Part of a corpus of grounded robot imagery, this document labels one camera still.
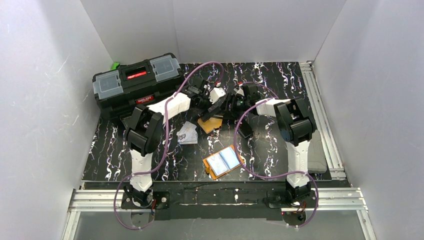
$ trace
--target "toolbox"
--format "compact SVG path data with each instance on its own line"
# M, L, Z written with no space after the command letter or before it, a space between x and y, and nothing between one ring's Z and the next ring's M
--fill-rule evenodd
M93 76L94 98L101 117L111 121L131 116L137 104L150 105L171 96L184 81L172 53Z

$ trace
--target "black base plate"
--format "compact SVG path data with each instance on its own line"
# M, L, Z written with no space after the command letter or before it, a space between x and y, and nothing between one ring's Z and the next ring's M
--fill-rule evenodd
M150 209L152 206L147 207L139 207L136 206L132 200L127 201L129 197L124 192L122 194L122 202L121 202L121 209ZM169 208L170 204L170 193L167 191L154 191L153 192L153 201L156 200L156 203L154 205L154 209L167 209Z
M118 184L118 182L86 182L84 187L86 190L116 190ZM318 188L351 187L348 180L319 181L316 184ZM245 183L240 181L155 181L153 192L169 192L171 202L168 209L155 212L154 220L243 218L281 221L283 220L281 210L278 208L271 209L262 201L268 195L267 192L275 192L276 190L284 192L285 188L284 181L260 180L246 181ZM235 194L238 195L237 202L235 201ZM235 203L251 205L224 205ZM307 200L308 208L313 208L314 204L313 200Z
M301 225L306 221L306 212L283 212L282 220L290 226Z

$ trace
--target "black table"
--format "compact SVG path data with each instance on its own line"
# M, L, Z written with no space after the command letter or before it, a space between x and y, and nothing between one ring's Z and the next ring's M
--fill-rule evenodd
M181 64L185 74L190 73L198 64ZM301 97L309 105L304 80L298 62L266 62L266 63L226 63L225 76L221 87L231 90L239 82L255 81L271 88L280 99ZM215 82L219 77L219 68L206 66L197 73L198 76ZM267 90L260 89L260 94L271 97ZM205 173L203 159L233 144L235 121L224 121L220 129L206 134L197 125L198 116L193 111L183 112L169 121L170 145L168 157L158 172L152 173L154 181L213 181ZM176 133L183 124L189 121L197 125L198 144L179 145ZM248 116L254 135L244 139L237 138L240 155L249 163L250 168L259 175L276 176L288 171L288 155L286 143L272 117ZM100 118L93 137L87 163L83 173L83 181L120 181L131 174L131 155L124 141L125 127L122 123L114 124ZM163 154L163 145L153 154L152 168L157 166ZM317 180L330 181L329 171L313 174ZM219 181L255 181L260 178L249 175L241 167L220 177Z

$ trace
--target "playing card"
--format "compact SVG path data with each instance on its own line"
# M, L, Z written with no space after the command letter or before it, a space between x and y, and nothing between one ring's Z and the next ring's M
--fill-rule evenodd
M177 141L181 145L197 144L198 133L196 132L196 125L186 121L181 130L176 133Z

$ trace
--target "white wall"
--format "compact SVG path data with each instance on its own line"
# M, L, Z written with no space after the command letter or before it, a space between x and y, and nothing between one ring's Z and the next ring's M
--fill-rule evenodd
M0 2L0 239L57 240L112 60L79 0Z
M424 2L348 0L314 67L378 239L424 234Z
M81 0L112 59L313 60L346 0Z

